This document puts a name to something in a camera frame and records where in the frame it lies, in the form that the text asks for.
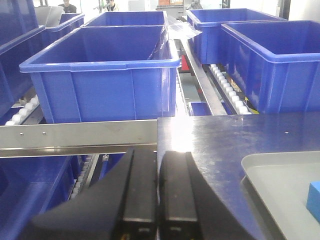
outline white wall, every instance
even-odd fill
[[[128,0],[115,0],[119,4],[120,11],[128,11]],[[49,6],[58,6],[63,4],[63,0],[48,0]],[[40,6],[40,0],[33,0],[35,7]],[[99,5],[99,0],[70,0],[70,4],[76,6],[77,13],[84,13],[84,22],[88,22],[99,14],[98,9],[94,9]]]
[[[291,0],[289,20],[314,20],[320,22],[320,1]]]
[[[277,15],[278,0],[231,0],[232,9],[252,9],[266,14]]]
[[[221,0],[200,0],[203,9],[220,9],[222,5]]]

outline plastic sheet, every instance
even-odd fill
[[[172,16],[168,16],[168,23],[168,32],[171,39],[188,40],[202,33],[189,22],[178,21]]]

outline blue foam block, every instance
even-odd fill
[[[320,223],[320,181],[313,181],[310,183],[306,208]]]

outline metal frame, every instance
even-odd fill
[[[0,158],[157,150],[157,120],[0,126]]]
[[[189,59],[190,65],[202,89],[203,96],[208,104],[209,110],[212,115],[227,115],[226,110],[221,104],[220,98],[215,92],[215,85],[212,84],[207,77],[201,63],[194,57],[191,52],[190,45],[187,40],[181,40],[182,46]]]

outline blue plastic crate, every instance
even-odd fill
[[[20,73],[19,64],[43,49],[44,29],[35,28],[0,45],[0,118],[32,87],[30,75]]]
[[[260,113],[320,110],[320,23],[224,24],[226,70]]]
[[[0,45],[36,28],[33,0],[0,0]]]
[[[101,13],[83,26],[141,26],[167,23],[165,11],[108,11]]]
[[[43,31],[44,46],[52,44],[54,41],[62,38],[72,30],[79,28],[84,24],[85,15],[82,13],[63,13],[60,24],[56,27],[46,27]]]
[[[0,159],[0,239],[15,240],[28,220],[68,200],[72,156]]]
[[[31,73],[46,121],[174,116],[180,60],[174,41],[161,40],[164,29],[81,27],[22,63],[21,71]]]
[[[187,21],[202,31],[190,40],[191,47],[202,64],[223,63],[227,47],[221,24],[231,22],[285,21],[260,11],[246,8],[187,10]]]
[[[191,116],[211,116],[210,109],[206,102],[192,101],[188,103]]]

